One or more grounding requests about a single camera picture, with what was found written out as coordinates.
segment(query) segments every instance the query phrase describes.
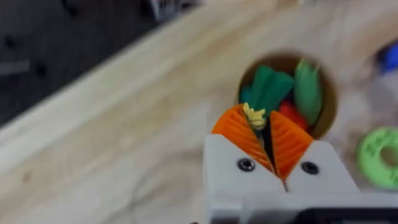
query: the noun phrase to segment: wooden surface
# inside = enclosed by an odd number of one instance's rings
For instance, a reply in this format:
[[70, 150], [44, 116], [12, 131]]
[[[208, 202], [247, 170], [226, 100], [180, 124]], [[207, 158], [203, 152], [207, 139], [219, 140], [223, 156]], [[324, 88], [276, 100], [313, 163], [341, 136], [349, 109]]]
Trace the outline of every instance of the wooden surface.
[[355, 173], [360, 136], [398, 124], [397, 76], [369, 81], [367, 68], [398, 37], [397, 11], [396, 0], [232, 1], [165, 25], [3, 127], [0, 223], [200, 222], [204, 137], [245, 69], [279, 49], [333, 74], [340, 107], [325, 139]]

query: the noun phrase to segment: green ring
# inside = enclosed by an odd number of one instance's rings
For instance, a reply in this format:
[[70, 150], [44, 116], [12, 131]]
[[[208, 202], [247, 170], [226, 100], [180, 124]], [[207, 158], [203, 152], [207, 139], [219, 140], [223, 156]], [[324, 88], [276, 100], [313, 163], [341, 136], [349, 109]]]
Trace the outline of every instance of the green ring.
[[387, 165], [380, 152], [384, 147], [398, 150], [398, 129], [379, 128], [363, 138], [357, 150], [357, 163], [362, 173], [375, 185], [398, 189], [398, 167]]

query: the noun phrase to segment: yellow flower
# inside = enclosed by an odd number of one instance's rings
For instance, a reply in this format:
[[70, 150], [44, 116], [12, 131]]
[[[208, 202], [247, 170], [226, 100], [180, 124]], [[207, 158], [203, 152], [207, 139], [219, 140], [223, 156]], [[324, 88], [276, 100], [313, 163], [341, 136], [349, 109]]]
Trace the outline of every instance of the yellow flower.
[[243, 104], [243, 111], [248, 117], [249, 124], [256, 130], [261, 130], [266, 125], [266, 121], [263, 118], [266, 113], [265, 109], [255, 111], [253, 108], [249, 107], [248, 103]]

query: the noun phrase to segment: orange gripper pad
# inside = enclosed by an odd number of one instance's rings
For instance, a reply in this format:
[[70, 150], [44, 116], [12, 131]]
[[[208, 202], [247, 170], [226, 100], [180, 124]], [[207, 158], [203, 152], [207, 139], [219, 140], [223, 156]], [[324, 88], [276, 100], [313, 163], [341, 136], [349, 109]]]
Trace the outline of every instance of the orange gripper pad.
[[265, 168], [274, 172], [271, 161], [252, 131], [243, 112], [243, 105], [233, 106], [217, 121], [212, 134], [222, 134]]
[[313, 139], [293, 121], [271, 112], [271, 138], [277, 175], [285, 180]]

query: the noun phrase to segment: green toy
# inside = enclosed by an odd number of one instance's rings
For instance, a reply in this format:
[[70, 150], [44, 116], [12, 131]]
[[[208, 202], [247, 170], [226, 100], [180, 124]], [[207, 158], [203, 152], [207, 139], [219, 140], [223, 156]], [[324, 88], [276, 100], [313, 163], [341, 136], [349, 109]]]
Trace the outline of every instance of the green toy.
[[322, 109], [318, 67], [313, 68], [308, 62], [301, 60], [297, 65], [294, 80], [294, 102], [297, 110], [309, 126], [314, 125]]
[[258, 111], [266, 109], [264, 117], [268, 117], [272, 110], [277, 110], [279, 103], [294, 86], [294, 79], [284, 73], [276, 72], [267, 66], [260, 66], [255, 74], [252, 97], [249, 106]]
[[357, 163], [362, 173], [375, 185], [385, 189], [398, 189], [398, 167], [386, 164], [381, 158], [385, 147], [398, 156], [398, 129], [379, 128], [362, 139], [357, 150]]
[[241, 92], [239, 93], [239, 103], [249, 102], [251, 98], [252, 86], [244, 86], [242, 87]]

